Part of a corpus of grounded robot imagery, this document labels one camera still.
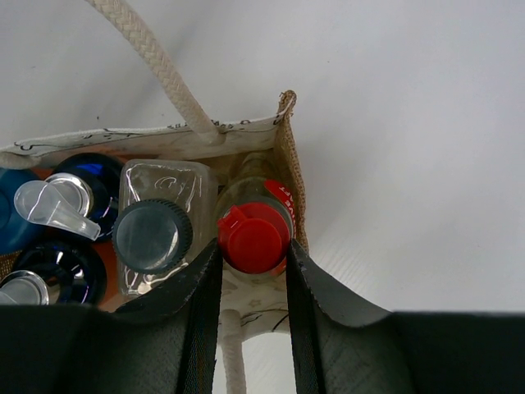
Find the white rope handle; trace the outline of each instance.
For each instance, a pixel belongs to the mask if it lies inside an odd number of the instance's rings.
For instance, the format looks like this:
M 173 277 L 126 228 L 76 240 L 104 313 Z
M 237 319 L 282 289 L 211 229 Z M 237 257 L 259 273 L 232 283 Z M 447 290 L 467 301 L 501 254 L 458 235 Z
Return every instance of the white rope handle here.
M 86 0 L 106 17 L 148 63 L 167 97 L 188 126 L 207 144 L 221 144 L 225 136 L 206 115 L 191 94 L 170 57 L 158 44 L 153 32 L 125 0 Z
M 222 362 L 226 371 L 227 394 L 246 394 L 244 375 L 243 335 L 240 314 L 233 309 L 221 311 Z

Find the blue bottle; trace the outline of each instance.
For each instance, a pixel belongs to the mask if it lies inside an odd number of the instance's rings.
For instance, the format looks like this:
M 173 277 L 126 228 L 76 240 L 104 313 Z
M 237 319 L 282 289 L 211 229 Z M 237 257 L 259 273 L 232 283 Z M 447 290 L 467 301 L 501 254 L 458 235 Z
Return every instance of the blue bottle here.
M 97 305 L 106 293 L 104 263 L 97 252 L 85 243 L 58 239 L 37 241 L 25 248 L 13 264 L 11 277 L 20 278 L 22 273 L 22 277 L 38 277 L 40 283 L 45 283 L 45 286 L 40 286 L 39 292 L 31 293 L 33 296 L 41 293 L 39 300 L 31 301 L 24 297 L 19 302 L 23 304 Z
M 25 183 L 15 195 L 27 221 L 56 227 L 83 240 L 106 241 L 118 216 L 122 163 L 81 153 L 60 163 L 45 181 Z
M 29 170 L 0 168 L 0 254 L 24 249 L 43 234 L 45 228 L 27 222 L 15 210 L 13 197 L 17 189 L 38 177 Z

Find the bottle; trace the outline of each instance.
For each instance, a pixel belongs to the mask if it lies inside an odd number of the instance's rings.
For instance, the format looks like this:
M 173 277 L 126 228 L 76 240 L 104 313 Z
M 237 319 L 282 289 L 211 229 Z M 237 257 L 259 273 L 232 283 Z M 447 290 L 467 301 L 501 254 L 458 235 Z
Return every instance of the bottle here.
M 27 221 L 88 238 L 111 238 L 118 215 L 122 164 L 100 153 L 80 153 L 60 163 L 45 181 L 30 181 L 15 195 Z
M 250 153 L 215 210 L 224 260 L 240 273 L 274 277 L 294 236 L 294 201 L 269 153 Z
M 150 291 L 199 255 L 215 234 L 212 212 L 217 190 L 210 168 L 200 163 L 147 159 L 126 163 L 121 215 L 113 234 L 122 294 L 139 296 Z M 149 222 L 157 215 L 150 231 L 144 230 L 145 224 L 132 224 Z M 175 237 L 178 241 L 169 250 L 162 242 L 154 242 Z M 135 252 L 144 258 L 131 257 Z
M 23 250 L 3 284 L 6 281 L 14 281 L 20 289 L 16 303 L 32 305 L 96 305 L 107 285 L 104 263 L 93 249 L 57 239 L 38 241 Z M 0 291 L 5 295 L 4 287 Z
M 29 223 L 18 214 L 13 200 L 21 185 L 36 179 L 29 170 L 0 168 L 0 254 L 22 250 L 43 234 L 43 226 Z

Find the red bottle cap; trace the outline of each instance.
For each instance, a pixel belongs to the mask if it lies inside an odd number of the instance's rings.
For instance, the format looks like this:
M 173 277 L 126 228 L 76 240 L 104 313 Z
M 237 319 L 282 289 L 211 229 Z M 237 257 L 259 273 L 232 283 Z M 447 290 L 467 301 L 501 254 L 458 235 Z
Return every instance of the red bottle cap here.
M 290 230 L 285 219 L 270 205 L 233 206 L 217 225 L 224 259 L 243 273 L 265 273 L 286 256 Z

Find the plastic packaging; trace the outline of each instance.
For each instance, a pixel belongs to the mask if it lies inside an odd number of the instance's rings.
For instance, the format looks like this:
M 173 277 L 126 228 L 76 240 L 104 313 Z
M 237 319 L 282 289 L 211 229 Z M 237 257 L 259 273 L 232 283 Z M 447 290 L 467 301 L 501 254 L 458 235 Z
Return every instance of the plastic packaging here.
M 28 170 L 0 168 L 0 254 L 24 249 L 45 230 L 45 227 L 24 220 L 14 206 L 14 196 L 18 188 L 37 179 L 38 177 Z
M 139 201 L 162 199 L 178 205 L 193 228 L 187 254 L 164 273 L 138 273 L 120 260 L 119 287 L 127 296 L 139 296 L 186 267 L 214 237 L 213 207 L 217 181 L 200 163 L 167 160 L 130 160 L 122 171 L 120 211 Z
M 237 272 L 276 276 L 294 236 L 294 201 L 269 153 L 250 153 L 219 196 L 215 217 L 225 261 Z

